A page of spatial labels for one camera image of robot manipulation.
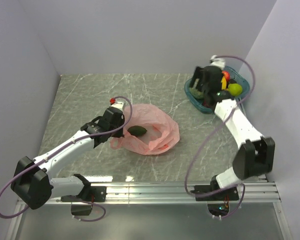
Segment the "yellow banana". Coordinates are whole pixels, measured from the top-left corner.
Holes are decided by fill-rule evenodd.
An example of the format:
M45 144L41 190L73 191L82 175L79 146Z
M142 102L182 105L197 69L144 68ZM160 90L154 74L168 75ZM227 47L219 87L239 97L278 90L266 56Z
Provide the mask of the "yellow banana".
M227 84L228 84L227 79L225 77L223 77L222 80L221 80L221 89L222 90L227 90L228 89Z

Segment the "dark green avocado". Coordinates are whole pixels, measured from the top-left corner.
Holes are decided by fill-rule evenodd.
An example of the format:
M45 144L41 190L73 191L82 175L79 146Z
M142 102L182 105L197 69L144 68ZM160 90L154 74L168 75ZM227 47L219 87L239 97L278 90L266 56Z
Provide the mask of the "dark green avocado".
M127 129L128 133L135 137L141 137L147 133L147 129L143 126L134 125Z

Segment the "pink plastic bag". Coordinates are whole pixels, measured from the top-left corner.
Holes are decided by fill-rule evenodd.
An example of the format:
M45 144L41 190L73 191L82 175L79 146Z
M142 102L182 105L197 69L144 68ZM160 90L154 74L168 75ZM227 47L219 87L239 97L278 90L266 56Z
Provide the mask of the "pink plastic bag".
M179 125L168 114L152 104L134 104L124 108L127 125L124 137L112 138L110 147L125 148L140 155L159 155L173 148L180 140ZM133 136L128 129L140 126L147 130L142 136Z

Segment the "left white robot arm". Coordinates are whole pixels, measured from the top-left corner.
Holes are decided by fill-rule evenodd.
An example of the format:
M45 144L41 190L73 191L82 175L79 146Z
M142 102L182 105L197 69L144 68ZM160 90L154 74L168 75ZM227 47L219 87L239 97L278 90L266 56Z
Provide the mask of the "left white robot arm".
M53 150L34 159L23 157L17 163L14 174L19 177L11 183L11 190L32 210L40 208L49 199L58 197L74 196L79 201L89 200L91 183L84 176L56 176L86 151L105 143L111 137L123 136L123 109L123 102L114 103L102 116L84 124L75 135Z

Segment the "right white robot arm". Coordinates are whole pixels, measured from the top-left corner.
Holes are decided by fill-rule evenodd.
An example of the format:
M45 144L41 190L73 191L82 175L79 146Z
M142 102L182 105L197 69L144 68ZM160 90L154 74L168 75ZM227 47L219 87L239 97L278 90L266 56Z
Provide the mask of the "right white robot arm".
M272 137L265 137L249 122L239 107L240 102L225 88L227 82L223 78L219 66L198 66L188 85L203 93L204 102L221 120L210 135L227 127L238 147L231 167L212 178L208 192L189 190L188 183L184 182L186 193L199 199L212 196L221 200L229 189L243 184L244 180L270 173L273 169L275 141Z

